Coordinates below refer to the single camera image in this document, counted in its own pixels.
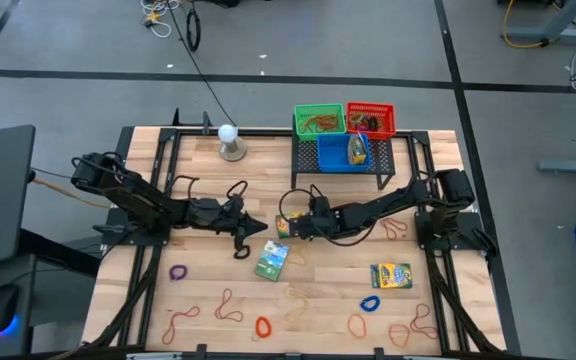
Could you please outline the black computer mouse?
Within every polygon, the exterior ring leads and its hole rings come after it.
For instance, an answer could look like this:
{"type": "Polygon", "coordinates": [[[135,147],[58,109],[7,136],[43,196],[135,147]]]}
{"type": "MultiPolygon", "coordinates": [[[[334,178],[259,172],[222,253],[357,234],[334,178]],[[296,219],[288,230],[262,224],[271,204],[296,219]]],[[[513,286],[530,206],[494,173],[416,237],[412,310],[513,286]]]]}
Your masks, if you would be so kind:
{"type": "Polygon", "coordinates": [[[15,318],[19,287],[14,284],[0,286],[0,333],[9,328],[15,318]]]}

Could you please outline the white light bulb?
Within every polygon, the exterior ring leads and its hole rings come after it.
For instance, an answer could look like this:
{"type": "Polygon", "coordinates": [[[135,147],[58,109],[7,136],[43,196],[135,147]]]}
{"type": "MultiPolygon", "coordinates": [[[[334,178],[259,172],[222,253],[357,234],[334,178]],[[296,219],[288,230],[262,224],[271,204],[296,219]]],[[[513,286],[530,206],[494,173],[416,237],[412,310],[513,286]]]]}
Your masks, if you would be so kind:
{"type": "Polygon", "coordinates": [[[224,144],[233,144],[238,138],[238,128],[233,125],[224,124],[218,129],[218,138],[224,144]]]}

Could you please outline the black perforated metal shelf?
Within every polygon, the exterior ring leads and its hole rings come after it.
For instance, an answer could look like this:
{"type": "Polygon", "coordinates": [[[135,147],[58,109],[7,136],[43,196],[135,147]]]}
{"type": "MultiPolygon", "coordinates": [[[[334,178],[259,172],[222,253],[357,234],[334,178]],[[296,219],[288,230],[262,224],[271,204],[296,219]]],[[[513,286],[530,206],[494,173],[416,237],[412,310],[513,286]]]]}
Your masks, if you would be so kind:
{"type": "Polygon", "coordinates": [[[316,140],[301,141],[297,135],[292,137],[290,188],[297,185],[299,174],[350,174],[375,175],[377,188],[383,190],[396,174],[392,144],[389,140],[369,140],[373,165],[364,173],[324,173],[319,169],[316,140]]]}

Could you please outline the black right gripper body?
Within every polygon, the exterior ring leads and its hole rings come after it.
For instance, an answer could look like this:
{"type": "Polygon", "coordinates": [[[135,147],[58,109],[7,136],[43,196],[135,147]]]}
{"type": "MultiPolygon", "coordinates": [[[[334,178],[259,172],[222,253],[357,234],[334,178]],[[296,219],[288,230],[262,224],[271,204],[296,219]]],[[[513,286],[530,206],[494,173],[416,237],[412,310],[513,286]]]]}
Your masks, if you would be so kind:
{"type": "Polygon", "coordinates": [[[319,211],[298,218],[298,236],[300,238],[338,238],[340,234],[340,220],[333,211],[319,211]]]}

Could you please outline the yellow green marker box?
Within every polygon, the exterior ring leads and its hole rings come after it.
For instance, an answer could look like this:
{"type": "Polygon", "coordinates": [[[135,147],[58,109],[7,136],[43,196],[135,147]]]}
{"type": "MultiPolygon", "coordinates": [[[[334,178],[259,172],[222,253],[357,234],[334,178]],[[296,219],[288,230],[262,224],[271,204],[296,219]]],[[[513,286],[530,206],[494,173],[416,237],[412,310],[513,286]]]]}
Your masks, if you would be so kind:
{"type": "Polygon", "coordinates": [[[410,289],[413,287],[412,269],[407,263],[371,264],[369,269],[373,288],[410,289]]]}

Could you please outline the silver metal bracket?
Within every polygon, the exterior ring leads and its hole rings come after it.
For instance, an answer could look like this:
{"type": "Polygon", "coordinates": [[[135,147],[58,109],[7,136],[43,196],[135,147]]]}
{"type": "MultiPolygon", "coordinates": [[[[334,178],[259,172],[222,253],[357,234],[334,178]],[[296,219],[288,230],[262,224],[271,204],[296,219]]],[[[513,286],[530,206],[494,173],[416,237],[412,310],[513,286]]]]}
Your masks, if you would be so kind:
{"type": "Polygon", "coordinates": [[[182,352],[143,352],[126,354],[125,360],[183,360],[182,352]]]}

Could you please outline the orange rubber band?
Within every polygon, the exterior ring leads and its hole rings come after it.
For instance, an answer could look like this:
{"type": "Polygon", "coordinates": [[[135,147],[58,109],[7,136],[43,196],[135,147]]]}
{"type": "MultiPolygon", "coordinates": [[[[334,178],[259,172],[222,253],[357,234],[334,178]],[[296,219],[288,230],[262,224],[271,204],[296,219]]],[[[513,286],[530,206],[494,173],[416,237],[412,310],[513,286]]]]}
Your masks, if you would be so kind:
{"type": "Polygon", "coordinates": [[[365,338],[367,336],[366,319],[361,314],[351,314],[347,319],[347,331],[354,338],[365,338]]]}
{"type": "Polygon", "coordinates": [[[398,348],[405,348],[409,342],[411,330],[403,324],[392,324],[388,328],[390,342],[398,348]]]}

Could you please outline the grey desk foot bar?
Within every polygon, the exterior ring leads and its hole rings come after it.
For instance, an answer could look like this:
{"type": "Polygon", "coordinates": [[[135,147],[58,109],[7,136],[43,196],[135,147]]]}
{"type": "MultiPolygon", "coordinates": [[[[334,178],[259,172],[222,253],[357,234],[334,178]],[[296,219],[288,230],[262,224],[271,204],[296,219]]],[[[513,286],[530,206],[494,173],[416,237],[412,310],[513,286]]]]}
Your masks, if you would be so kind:
{"type": "Polygon", "coordinates": [[[576,160],[540,160],[537,169],[542,172],[576,173],[576,160]]]}

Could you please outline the green plastic mesh basket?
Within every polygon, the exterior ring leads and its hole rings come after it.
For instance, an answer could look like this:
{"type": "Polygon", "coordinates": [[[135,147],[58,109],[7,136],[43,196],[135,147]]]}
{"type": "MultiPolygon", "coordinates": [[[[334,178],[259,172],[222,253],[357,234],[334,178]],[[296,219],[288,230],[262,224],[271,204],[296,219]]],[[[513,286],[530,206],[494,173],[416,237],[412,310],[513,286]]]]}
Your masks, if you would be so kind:
{"type": "Polygon", "coordinates": [[[346,120],[345,120],[344,108],[340,103],[296,105],[294,107],[294,129],[295,133],[297,134],[298,138],[301,141],[315,140],[316,137],[319,135],[344,134],[346,132],[346,120]],[[302,132],[299,129],[298,118],[302,115],[307,114],[312,115],[334,114],[338,117],[338,126],[335,130],[328,132],[314,132],[314,131],[302,132]]]}

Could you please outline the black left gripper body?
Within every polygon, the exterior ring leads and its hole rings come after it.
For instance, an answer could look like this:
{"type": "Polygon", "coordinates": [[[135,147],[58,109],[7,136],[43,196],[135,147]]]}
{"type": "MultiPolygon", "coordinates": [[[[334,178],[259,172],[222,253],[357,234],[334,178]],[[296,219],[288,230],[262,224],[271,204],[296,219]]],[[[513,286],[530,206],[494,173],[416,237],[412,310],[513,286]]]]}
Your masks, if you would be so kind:
{"type": "Polygon", "coordinates": [[[190,198],[186,219],[195,229],[234,232],[245,225],[244,201],[233,195],[220,204],[214,198],[190,198]]]}

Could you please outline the red plastic mesh basket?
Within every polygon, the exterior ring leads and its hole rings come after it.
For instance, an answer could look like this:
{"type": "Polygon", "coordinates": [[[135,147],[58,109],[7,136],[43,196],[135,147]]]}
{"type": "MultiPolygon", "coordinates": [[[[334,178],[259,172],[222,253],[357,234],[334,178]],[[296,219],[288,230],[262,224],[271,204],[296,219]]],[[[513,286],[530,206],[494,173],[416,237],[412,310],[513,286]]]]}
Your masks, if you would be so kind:
{"type": "Polygon", "coordinates": [[[348,102],[348,133],[360,133],[370,140],[388,140],[396,133],[396,111],[392,104],[348,102]]]}

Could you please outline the grey desk base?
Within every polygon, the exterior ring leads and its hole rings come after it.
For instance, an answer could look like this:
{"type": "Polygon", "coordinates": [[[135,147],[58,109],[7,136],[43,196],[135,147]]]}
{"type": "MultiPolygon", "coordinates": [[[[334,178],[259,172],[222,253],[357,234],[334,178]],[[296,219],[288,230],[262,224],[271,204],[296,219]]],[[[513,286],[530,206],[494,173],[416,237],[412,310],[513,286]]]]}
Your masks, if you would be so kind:
{"type": "Polygon", "coordinates": [[[535,48],[548,46],[555,40],[576,42],[576,29],[570,28],[576,18],[576,0],[565,0],[564,6],[545,25],[509,27],[508,20],[516,0],[509,0],[501,29],[501,37],[514,48],[535,48]]]}

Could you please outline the grey side desk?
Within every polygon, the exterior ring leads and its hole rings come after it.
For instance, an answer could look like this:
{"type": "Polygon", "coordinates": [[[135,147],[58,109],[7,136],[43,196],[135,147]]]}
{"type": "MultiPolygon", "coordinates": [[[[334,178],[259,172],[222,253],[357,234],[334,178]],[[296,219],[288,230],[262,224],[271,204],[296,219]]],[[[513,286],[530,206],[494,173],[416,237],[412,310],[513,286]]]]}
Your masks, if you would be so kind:
{"type": "Polygon", "coordinates": [[[97,275],[100,265],[100,260],[93,255],[22,229],[16,255],[0,261],[0,286],[14,284],[19,287],[13,323],[0,333],[0,357],[26,355],[30,352],[30,320],[35,279],[41,274],[37,269],[40,262],[48,266],[45,270],[47,273],[66,270],[92,278],[97,275]]]}

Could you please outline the blue plastic mesh basket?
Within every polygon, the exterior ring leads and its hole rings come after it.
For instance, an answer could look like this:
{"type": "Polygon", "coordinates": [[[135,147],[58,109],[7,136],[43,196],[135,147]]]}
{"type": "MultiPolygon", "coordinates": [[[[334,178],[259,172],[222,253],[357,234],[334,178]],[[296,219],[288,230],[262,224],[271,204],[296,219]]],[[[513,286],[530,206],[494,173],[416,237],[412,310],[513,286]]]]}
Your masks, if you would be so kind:
{"type": "Polygon", "coordinates": [[[373,165],[373,156],[365,134],[328,134],[320,135],[316,140],[317,162],[324,173],[364,173],[373,165]],[[349,144],[360,138],[365,145],[365,158],[362,163],[354,164],[349,156],[349,144]]]}

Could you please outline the yellow crayon box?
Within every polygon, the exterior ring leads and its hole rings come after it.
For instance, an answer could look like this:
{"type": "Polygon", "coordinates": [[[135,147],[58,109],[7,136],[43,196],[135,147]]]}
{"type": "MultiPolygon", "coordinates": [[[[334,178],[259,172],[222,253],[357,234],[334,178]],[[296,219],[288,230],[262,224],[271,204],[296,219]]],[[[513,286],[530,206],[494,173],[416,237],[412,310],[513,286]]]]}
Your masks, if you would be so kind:
{"type": "Polygon", "coordinates": [[[280,239],[290,238],[289,237],[289,230],[291,228],[295,229],[296,225],[293,222],[289,222],[288,217],[289,216],[298,216],[298,215],[303,216],[304,213],[303,212],[291,212],[291,213],[286,213],[284,215],[278,214],[275,217],[276,229],[277,229],[278,237],[280,239]]]}

